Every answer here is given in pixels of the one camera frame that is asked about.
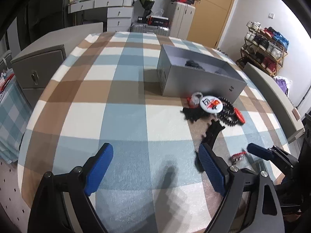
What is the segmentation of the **white badge with red print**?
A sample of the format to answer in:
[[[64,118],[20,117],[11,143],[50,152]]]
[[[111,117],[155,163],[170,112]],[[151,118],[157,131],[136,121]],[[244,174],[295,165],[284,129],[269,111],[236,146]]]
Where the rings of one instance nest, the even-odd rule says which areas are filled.
[[[218,114],[223,110],[223,103],[214,96],[204,96],[200,100],[200,107],[207,113]]]

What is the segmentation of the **red and clear small clip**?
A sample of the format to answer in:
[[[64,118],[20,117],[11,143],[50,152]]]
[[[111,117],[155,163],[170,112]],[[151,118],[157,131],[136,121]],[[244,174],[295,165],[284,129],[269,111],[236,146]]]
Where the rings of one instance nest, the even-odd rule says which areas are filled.
[[[202,98],[203,94],[201,92],[193,93],[190,97],[187,98],[188,106],[190,108],[198,108]]]

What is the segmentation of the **red China pin badge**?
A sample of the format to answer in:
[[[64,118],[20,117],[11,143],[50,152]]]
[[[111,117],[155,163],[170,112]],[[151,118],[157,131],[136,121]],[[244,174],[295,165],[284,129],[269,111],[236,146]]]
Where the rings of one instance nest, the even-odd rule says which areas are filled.
[[[238,121],[239,121],[241,124],[245,124],[246,121],[245,121],[245,119],[244,119],[242,113],[241,113],[237,108],[234,108],[234,111],[235,111],[235,115],[236,115]]]

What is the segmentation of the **grey bed footboard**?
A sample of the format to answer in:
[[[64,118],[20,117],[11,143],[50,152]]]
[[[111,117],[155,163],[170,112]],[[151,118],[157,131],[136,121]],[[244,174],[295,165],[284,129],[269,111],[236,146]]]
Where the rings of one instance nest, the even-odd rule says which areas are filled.
[[[246,64],[243,72],[267,100],[285,133],[288,143],[292,143],[301,137],[305,132],[301,116],[275,80],[250,63]]]

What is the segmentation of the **purple bag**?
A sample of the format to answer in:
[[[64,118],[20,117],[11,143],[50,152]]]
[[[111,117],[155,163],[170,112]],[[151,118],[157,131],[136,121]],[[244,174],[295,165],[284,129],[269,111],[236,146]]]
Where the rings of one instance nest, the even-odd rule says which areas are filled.
[[[277,83],[277,85],[281,88],[286,96],[289,95],[289,90],[292,85],[292,81],[283,76],[275,76],[273,80]]]

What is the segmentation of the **plaid bed blanket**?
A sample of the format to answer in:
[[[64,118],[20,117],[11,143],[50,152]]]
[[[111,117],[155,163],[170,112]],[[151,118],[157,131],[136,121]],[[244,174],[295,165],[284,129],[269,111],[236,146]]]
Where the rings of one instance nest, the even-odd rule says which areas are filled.
[[[229,61],[217,50],[172,37],[88,35],[53,75],[28,122],[18,159],[27,205],[45,172],[68,173],[110,143],[112,162],[91,196],[109,232],[207,227],[221,201],[195,167],[208,123],[186,121],[186,100],[161,95],[156,67],[163,44]]]

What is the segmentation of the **wooden shoe rack with shoes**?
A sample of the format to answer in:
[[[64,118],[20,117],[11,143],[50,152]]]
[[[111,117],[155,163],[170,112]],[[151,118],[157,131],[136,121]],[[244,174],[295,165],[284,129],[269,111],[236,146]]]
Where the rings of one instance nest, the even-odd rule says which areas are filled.
[[[244,69],[251,63],[271,77],[277,76],[288,55],[289,41],[272,27],[262,28],[261,23],[249,21],[244,44],[240,48],[241,58],[237,65]]]

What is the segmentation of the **grey bedside cabinet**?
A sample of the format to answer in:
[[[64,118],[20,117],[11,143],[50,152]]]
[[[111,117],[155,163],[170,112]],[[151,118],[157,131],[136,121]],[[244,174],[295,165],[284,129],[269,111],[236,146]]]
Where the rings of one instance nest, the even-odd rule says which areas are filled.
[[[43,91],[66,58],[64,45],[30,45],[11,64],[26,101],[33,109]]]

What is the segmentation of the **silver grey cardboard box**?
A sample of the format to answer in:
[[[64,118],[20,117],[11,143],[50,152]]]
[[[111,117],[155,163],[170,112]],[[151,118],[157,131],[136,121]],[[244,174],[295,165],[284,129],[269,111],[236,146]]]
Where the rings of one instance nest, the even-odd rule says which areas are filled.
[[[204,70],[185,66],[188,60],[197,62]],[[234,103],[247,86],[228,62],[171,45],[161,46],[156,70],[161,93],[167,97],[187,98],[201,92]]]

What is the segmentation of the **wooden door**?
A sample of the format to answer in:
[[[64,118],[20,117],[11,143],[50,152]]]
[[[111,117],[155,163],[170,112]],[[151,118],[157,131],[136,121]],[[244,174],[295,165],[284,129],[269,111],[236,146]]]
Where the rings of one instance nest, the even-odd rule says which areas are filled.
[[[235,0],[196,0],[187,40],[217,47]]]

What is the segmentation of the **grey bed side board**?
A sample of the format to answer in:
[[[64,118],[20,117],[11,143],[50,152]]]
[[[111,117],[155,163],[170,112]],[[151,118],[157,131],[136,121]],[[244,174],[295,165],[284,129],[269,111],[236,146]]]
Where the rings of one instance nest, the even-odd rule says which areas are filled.
[[[37,39],[32,44],[23,49],[20,54],[30,55],[32,53],[45,53],[55,50],[63,52],[64,56],[68,56],[81,41],[88,35],[102,33],[103,23],[91,23],[63,28],[49,32]]]

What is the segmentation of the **white upright suitcase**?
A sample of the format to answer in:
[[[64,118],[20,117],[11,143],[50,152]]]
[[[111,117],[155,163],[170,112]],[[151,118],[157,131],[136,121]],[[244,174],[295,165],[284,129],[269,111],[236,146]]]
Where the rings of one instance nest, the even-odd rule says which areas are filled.
[[[180,2],[171,2],[168,5],[166,16],[169,18],[170,36],[187,39],[196,8]]]

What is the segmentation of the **silver aluminium suitcase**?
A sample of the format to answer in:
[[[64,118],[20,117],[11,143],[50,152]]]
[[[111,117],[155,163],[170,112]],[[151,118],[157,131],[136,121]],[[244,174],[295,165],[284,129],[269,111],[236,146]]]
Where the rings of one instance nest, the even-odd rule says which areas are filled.
[[[135,33],[153,33],[162,36],[170,35],[170,29],[168,27],[152,26],[146,23],[137,23],[137,22],[131,25],[130,31]]]

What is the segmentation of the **white dressing desk with drawers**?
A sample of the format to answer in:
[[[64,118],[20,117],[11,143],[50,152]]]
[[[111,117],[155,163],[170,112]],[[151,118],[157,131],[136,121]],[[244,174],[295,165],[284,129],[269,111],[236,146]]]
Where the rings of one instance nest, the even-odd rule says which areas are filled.
[[[74,14],[76,25],[77,12],[105,9],[108,32],[129,32],[134,13],[134,0],[85,0],[69,4],[67,12]]]

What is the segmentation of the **black flower bouquet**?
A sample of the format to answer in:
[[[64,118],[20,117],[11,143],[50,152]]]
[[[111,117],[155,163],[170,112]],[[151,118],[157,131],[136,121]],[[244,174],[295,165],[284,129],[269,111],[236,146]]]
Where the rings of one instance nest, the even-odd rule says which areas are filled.
[[[155,3],[154,0],[139,0],[139,2],[144,9],[142,17],[149,16],[152,13],[152,8]]]

